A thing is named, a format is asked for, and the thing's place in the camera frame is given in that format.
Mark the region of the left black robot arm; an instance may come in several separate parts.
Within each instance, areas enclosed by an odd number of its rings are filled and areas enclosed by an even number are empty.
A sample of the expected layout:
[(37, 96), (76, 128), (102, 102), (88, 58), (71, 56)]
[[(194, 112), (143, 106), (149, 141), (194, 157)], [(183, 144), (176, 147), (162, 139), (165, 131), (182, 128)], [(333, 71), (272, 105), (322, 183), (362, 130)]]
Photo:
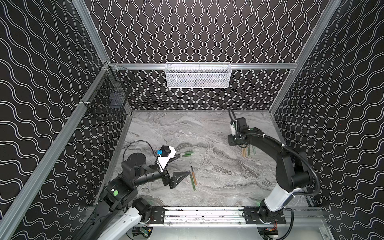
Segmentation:
[(152, 206), (143, 198), (138, 198), (138, 187), (146, 183), (162, 180), (164, 186), (174, 189), (191, 172), (175, 172), (170, 176), (167, 170), (159, 172), (156, 165), (147, 165), (142, 153), (131, 154), (122, 162), (122, 173), (111, 180), (100, 194), (98, 204), (90, 214), (74, 240), (96, 240), (102, 236), (109, 223), (122, 210), (136, 210), (136, 214), (127, 214), (123, 223), (148, 225), (156, 216), (152, 215)]

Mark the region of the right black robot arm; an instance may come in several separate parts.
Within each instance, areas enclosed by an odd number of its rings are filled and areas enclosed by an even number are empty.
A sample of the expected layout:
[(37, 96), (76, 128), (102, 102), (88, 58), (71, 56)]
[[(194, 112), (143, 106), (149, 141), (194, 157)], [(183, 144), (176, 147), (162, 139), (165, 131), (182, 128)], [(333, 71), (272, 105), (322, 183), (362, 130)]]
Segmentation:
[(260, 213), (271, 216), (281, 211), (295, 196), (314, 197), (320, 192), (320, 180), (305, 156), (266, 135), (258, 128), (250, 128), (245, 118), (230, 117), (230, 146), (256, 147), (276, 162), (276, 186), (260, 203)]

